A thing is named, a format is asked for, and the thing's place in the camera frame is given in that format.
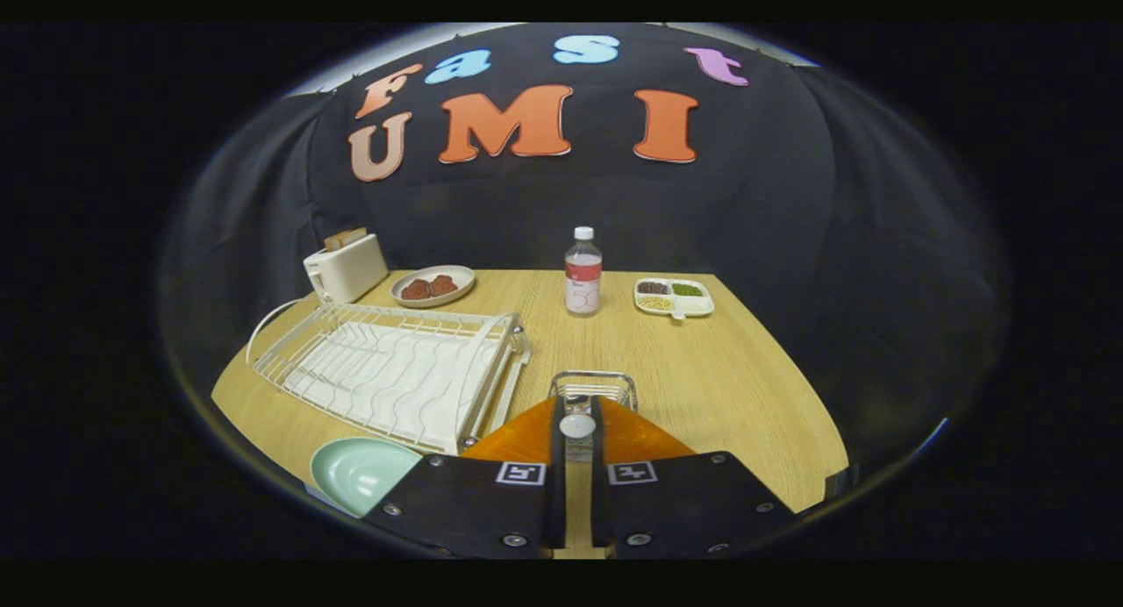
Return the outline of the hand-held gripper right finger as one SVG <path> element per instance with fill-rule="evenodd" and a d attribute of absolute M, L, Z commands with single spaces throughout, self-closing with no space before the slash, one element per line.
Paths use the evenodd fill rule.
<path fill-rule="evenodd" d="M 609 558 L 739 557 L 798 526 L 798 513 L 733 453 L 700 453 L 606 396 L 590 402 L 590 532 Z"/>

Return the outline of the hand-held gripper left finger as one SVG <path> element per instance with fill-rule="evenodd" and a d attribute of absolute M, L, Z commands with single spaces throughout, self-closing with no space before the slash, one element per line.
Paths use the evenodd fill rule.
<path fill-rule="evenodd" d="M 454 558 L 553 558 L 567 536 L 564 414 L 550 396 L 462 456 L 422 456 L 362 523 Z"/>

